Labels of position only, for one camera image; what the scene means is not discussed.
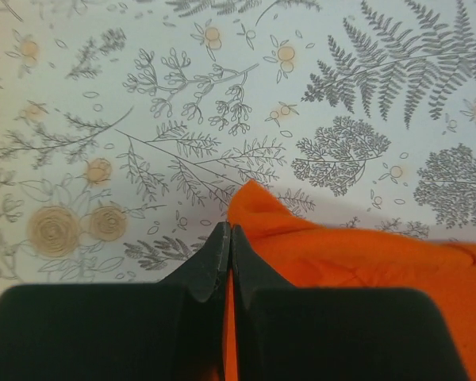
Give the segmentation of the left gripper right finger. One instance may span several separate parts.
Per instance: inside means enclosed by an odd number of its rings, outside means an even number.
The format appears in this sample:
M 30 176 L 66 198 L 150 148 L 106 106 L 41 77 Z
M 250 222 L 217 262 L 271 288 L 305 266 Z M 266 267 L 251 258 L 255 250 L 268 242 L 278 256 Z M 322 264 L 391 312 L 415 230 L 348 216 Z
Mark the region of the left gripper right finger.
M 466 380 L 436 304 L 409 288 L 300 288 L 232 229 L 241 380 Z

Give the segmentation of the orange t shirt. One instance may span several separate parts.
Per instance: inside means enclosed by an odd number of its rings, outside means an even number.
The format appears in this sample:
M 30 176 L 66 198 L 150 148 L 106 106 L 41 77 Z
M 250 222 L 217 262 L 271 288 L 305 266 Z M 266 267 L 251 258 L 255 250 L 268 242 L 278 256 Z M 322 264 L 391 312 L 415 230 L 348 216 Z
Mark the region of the orange t shirt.
M 294 216 L 251 180 L 236 192 L 228 221 L 298 287 L 412 287 L 428 293 L 476 380 L 476 244 L 427 242 L 394 233 L 330 228 Z

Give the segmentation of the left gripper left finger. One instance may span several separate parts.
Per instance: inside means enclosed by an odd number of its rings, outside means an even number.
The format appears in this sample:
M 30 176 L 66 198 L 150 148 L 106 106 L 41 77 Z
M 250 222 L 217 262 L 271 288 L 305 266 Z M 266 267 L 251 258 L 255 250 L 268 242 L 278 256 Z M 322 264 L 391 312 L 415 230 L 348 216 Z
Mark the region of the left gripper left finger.
M 0 380 L 222 380 L 231 229 L 157 283 L 27 284 L 0 296 Z

